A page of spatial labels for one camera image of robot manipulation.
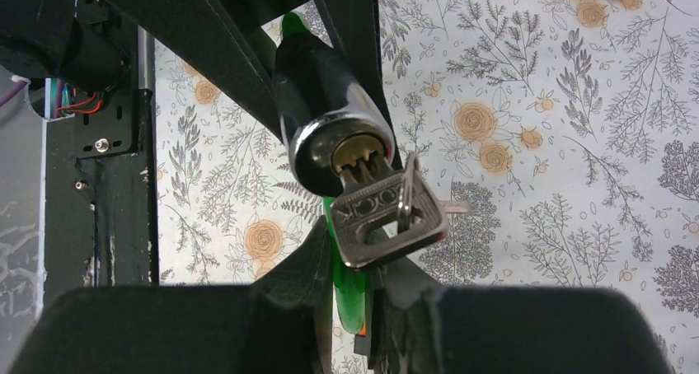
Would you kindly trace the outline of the silver cable lock keys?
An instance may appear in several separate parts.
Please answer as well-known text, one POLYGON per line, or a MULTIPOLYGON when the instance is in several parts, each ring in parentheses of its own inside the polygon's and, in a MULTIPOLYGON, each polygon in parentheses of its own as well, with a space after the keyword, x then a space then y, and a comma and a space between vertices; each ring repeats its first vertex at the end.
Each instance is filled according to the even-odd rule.
POLYGON ((329 219, 342 263, 354 270, 387 264, 441 241, 450 213, 465 214, 465 201, 437 199, 410 153, 402 170, 372 153, 340 168, 343 194, 330 204, 329 219))

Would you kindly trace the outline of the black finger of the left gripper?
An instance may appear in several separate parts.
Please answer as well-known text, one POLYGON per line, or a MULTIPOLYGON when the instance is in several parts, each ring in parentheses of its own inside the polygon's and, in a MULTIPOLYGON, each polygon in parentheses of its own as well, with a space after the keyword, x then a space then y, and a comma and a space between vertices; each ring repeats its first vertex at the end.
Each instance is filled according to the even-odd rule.
POLYGON ((106 0, 279 137, 264 24, 308 0, 106 0))

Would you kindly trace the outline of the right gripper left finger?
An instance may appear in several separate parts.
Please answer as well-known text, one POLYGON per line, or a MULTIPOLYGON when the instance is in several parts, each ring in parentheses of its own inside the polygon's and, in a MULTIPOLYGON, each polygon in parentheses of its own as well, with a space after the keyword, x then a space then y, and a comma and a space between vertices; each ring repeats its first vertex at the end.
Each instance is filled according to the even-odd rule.
POLYGON ((331 238, 251 284, 79 288, 41 316, 14 373, 328 373, 331 238))

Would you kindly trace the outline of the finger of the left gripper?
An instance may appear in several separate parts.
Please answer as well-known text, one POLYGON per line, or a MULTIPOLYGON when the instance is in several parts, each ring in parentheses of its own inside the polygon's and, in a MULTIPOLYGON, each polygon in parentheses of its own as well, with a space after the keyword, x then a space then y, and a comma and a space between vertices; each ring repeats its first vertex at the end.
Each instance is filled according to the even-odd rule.
POLYGON ((384 144, 386 157, 401 169, 382 81, 378 0, 313 0, 334 50, 357 81, 342 91, 348 103, 326 117, 343 134, 371 133, 384 144))

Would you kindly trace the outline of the orange padlock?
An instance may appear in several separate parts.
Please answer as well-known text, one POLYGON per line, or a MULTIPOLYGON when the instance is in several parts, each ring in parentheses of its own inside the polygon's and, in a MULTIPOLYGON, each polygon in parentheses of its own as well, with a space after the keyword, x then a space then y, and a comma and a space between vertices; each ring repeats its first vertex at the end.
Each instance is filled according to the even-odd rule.
POLYGON ((354 354, 369 357, 371 354, 371 313, 368 307, 364 310, 363 328, 354 336, 354 354))

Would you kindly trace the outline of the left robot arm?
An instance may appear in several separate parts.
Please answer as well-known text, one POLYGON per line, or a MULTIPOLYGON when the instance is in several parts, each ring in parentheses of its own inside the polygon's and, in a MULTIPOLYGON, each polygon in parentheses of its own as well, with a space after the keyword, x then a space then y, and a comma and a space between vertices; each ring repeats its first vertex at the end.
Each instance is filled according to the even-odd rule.
MULTIPOLYGON (((313 2, 335 49, 382 112, 378 0, 106 0, 280 135, 272 94, 273 42, 265 23, 313 2)), ((1 0, 1 63, 24 77, 60 77, 86 91, 120 79, 120 52, 105 42, 86 55, 76 0, 1 0)))

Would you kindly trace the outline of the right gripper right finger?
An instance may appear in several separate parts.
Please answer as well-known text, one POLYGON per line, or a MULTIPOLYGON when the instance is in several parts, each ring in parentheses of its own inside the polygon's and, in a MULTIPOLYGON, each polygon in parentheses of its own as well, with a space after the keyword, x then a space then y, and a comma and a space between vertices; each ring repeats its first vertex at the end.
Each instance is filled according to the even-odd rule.
POLYGON ((371 274, 376 373, 666 373, 653 333, 604 288, 447 286, 407 258, 371 274))

